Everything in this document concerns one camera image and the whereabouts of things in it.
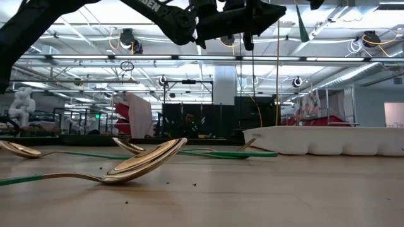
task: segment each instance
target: workshop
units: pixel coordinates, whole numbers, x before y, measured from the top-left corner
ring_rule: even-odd
[[[404,2],[0,0],[0,226],[402,226]]]

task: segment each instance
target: ceiling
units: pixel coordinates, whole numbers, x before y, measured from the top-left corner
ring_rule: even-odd
[[[18,9],[20,0],[2,0],[0,7],[0,26],[10,19]],[[380,36],[382,42],[387,42],[396,38],[393,42],[383,45],[387,53],[394,54],[397,47],[403,45],[403,37],[397,33],[404,32],[404,10],[375,10],[378,4],[373,7],[349,7],[347,9],[337,8],[336,1],[326,1],[325,4],[315,11],[311,11],[307,5],[307,1],[298,1],[300,4],[300,12],[304,25],[309,33],[313,33],[315,37],[308,43],[302,44],[299,37],[299,21],[296,14],[293,1],[284,1],[288,8],[287,14],[280,19],[280,56],[304,56],[304,57],[369,57],[378,56],[386,57],[380,48],[352,46],[352,41],[357,37],[361,38],[366,30],[374,30]],[[366,2],[365,0],[356,1],[357,3]],[[218,3],[218,10],[221,11],[223,3]],[[175,0],[171,5],[185,8],[188,0]],[[331,23],[326,21],[337,10],[342,11],[340,17],[334,18]],[[67,21],[72,28],[65,25]],[[117,34],[123,28],[133,28],[135,37],[140,40],[143,46],[143,55],[254,55],[254,56],[275,56],[277,54],[277,35],[278,28],[276,24],[270,26],[260,37],[254,38],[254,51],[246,51],[243,45],[238,45],[236,35],[236,47],[226,47],[219,40],[209,40],[206,42],[206,50],[198,48],[195,44],[187,44],[178,46],[173,44],[161,32],[158,26],[148,20],[135,10],[126,6],[118,0],[102,0],[96,4],[88,4],[74,13],[63,15],[54,25],[33,46],[42,48],[45,45],[56,49],[59,54],[73,55],[128,55],[128,50],[119,47]],[[83,37],[90,41],[89,45],[83,37],[79,37],[80,33]],[[153,64],[153,61],[134,61],[143,62],[145,64]],[[14,72],[14,79],[44,79],[51,75],[59,74],[57,79],[69,80],[74,78],[82,78],[84,80],[114,80],[119,78],[120,81],[130,78],[138,80],[140,84],[133,83],[84,83],[81,86],[75,86],[71,83],[48,83],[48,86],[55,89],[67,90],[97,90],[97,89],[113,89],[113,90],[161,90],[158,87],[158,80],[161,75],[172,80],[181,79],[202,79],[213,80],[215,67],[219,67],[214,62],[199,61],[185,62],[180,66],[164,67],[137,67],[132,72],[122,73],[121,69],[116,66],[109,67],[76,67],[71,66],[56,67],[45,65],[42,67],[30,66],[29,62],[19,62],[15,66],[17,72]],[[251,91],[253,88],[253,66],[251,62],[235,62],[237,74],[242,78],[242,88],[244,91]],[[326,78],[349,68],[349,65],[329,64],[329,65],[291,65],[281,64],[278,71],[280,91],[295,91],[292,87],[291,79],[300,76],[304,80],[303,87],[310,88],[325,80]],[[274,91],[276,88],[276,66],[273,64],[256,64],[254,65],[254,74],[257,77],[255,81],[255,89],[259,91]],[[207,91],[200,84],[178,84],[172,91]],[[64,93],[69,97],[77,94]],[[155,97],[150,94],[143,95],[144,98],[159,103]],[[177,95],[176,100],[197,100],[203,101],[209,99],[209,95],[203,94],[183,94]]]

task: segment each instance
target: robotic arm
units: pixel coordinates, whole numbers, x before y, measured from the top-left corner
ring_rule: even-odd
[[[31,0],[22,4],[17,14],[0,29],[0,93],[8,87],[12,65],[58,17],[99,1]],[[195,41],[193,34],[196,30],[196,43],[202,48],[206,48],[205,40],[244,32],[244,45],[247,50],[252,50],[252,36],[260,35],[286,12],[284,6],[260,0],[246,0],[246,4],[244,0],[228,0],[223,12],[217,11],[216,0],[189,0],[186,9],[168,6],[158,0],[121,1],[154,22],[177,45]],[[324,0],[308,1],[321,5]]]

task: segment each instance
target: white plastic tray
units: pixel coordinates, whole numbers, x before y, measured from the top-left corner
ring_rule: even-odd
[[[277,126],[246,130],[244,138],[280,154],[404,156],[404,129]]]

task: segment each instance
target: white pillar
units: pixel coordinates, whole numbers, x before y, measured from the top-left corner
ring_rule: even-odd
[[[237,71],[234,66],[215,66],[213,91],[215,105],[234,105],[234,96],[237,94]]]

